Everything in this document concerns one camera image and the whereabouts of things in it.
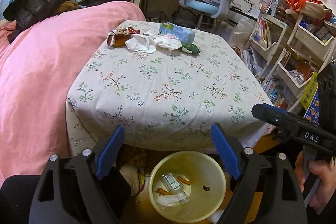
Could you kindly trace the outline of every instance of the screw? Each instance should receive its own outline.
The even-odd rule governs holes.
[[[91,153],[92,153],[92,150],[91,150],[91,149],[85,149],[85,150],[82,152],[83,156],[89,156],[89,155],[91,155]]]
[[[50,160],[55,161],[57,160],[58,156],[56,154],[51,155]]]
[[[253,149],[251,147],[247,147],[244,149],[245,154],[247,155],[252,155],[253,154]]]
[[[279,158],[285,160],[287,156],[285,155],[285,153],[279,153]]]

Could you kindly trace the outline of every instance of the pink blanket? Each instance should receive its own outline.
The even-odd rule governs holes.
[[[0,186],[40,174],[56,153],[68,156],[65,104],[89,58],[125,20],[145,20],[128,2],[66,12],[21,33],[0,59]]]

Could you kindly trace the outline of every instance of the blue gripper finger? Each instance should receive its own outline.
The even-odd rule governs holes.
[[[107,176],[110,173],[113,163],[117,159],[119,149],[124,141],[124,129],[122,126],[118,126],[118,128],[115,130],[112,137],[108,141],[107,145],[98,156],[96,162],[97,170],[95,174],[98,180],[102,180],[103,177]]]
[[[239,146],[241,146],[241,144],[237,139],[227,137],[221,127],[216,123],[211,127],[211,138],[225,166],[225,169],[235,178],[235,180],[238,180],[241,176],[241,172],[239,170],[239,160],[229,142],[237,141]]]

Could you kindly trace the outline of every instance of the floral tablecloth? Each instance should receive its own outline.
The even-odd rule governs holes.
[[[120,27],[158,33],[159,24],[125,21]],[[125,128],[125,143],[153,150],[215,151],[210,127],[219,122],[244,146],[269,127],[253,118],[270,101],[252,73],[221,37],[196,31],[199,56],[153,54],[107,47],[82,69],[68,93],[68,136],[74,155]]]

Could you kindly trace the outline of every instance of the trash can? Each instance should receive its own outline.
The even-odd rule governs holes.
[[[168,191],[162,181],[162,175],[167,173],[190,182],[190,185],[184,184],[184,192],[189,197],[187,203],[164,207],[156,202],[158,188]],[[194,223],[212,215],[223,202],[225,192],[226,180],[219,164],[208,155],[195,151],[176,152],[161,160],[154,167],[148,183],[149,198],[156,211],[179,223]]]

